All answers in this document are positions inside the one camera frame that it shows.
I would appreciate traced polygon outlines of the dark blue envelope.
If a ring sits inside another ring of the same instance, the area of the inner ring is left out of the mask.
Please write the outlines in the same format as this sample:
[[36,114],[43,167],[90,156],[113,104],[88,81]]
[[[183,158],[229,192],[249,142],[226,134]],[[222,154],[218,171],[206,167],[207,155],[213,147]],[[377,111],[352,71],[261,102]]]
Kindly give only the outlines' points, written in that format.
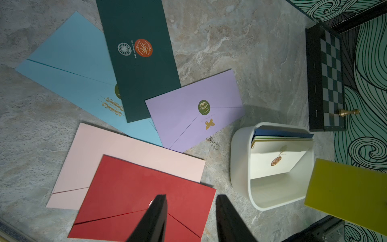
[[256,129],[253,139],[266,139],[266,138],[295,138],[295,139],[312,139],[313,134],[310,133],[298,133],[281,130],[264,130]]

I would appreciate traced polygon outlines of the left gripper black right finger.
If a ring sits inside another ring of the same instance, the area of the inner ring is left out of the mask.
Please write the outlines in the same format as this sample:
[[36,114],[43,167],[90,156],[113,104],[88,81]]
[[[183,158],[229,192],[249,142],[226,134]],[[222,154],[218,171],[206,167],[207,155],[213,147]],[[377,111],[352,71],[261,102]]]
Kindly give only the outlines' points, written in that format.
[[256,242],[229,198],[218,195],[216,198],[217,233],[220,242]]

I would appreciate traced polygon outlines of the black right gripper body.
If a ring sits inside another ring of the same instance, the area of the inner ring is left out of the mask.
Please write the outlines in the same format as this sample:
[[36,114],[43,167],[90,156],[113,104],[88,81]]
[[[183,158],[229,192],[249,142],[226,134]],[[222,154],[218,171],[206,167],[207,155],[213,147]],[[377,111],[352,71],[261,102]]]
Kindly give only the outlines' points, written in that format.
[[344,242],[344,220],[328,215],[284,242]]

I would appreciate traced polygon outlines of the lavender envelope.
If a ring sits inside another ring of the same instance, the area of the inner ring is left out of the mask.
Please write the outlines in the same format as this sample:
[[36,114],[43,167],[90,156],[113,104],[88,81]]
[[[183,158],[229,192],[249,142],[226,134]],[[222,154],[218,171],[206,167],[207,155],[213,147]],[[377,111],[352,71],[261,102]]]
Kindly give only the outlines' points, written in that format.
[[232,70],[145,101],[163,147],[185,152],[245,114]]

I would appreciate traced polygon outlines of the light blue envelope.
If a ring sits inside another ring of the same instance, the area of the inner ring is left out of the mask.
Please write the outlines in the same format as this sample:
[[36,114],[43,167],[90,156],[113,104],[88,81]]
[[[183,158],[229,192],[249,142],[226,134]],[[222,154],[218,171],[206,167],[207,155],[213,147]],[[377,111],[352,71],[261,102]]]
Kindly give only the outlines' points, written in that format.
[[104,34],[78,12],[16,71],[126,135],[162,145],[151,118],[127,122]]

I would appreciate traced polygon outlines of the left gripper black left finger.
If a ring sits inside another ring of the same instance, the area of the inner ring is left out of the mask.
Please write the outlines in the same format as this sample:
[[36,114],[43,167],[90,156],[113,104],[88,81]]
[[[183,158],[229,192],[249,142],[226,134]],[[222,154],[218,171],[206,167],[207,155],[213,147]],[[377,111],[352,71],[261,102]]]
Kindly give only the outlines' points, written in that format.
[[127,242],[164,242],[167,223],[166,195],[157,195]]

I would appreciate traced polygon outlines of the dark green envelope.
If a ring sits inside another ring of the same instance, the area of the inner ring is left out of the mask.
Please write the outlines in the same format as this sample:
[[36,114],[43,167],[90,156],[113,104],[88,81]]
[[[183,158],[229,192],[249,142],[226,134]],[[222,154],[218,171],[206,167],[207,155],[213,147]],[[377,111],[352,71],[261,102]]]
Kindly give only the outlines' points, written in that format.
[[97,1],[127,122],[150,118],[147,99],[181,87],[161,1]]

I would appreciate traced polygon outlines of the yellow envelope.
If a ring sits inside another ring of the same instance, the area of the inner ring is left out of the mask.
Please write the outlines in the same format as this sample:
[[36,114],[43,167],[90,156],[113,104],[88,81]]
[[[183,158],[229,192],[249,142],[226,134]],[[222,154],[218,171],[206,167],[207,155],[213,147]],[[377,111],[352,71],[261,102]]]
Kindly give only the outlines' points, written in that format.
[[381,235],[387,234],[387,175],[317,159],[305,205]]

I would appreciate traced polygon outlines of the cream white envelope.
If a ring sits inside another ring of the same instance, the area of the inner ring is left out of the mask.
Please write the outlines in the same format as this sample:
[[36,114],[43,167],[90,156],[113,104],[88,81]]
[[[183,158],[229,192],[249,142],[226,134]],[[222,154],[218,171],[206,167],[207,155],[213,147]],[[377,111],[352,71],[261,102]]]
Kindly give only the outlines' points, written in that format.
[[313,145],[313,140],[255,142],[250,156],[250,178],[256,179],[289,172]]

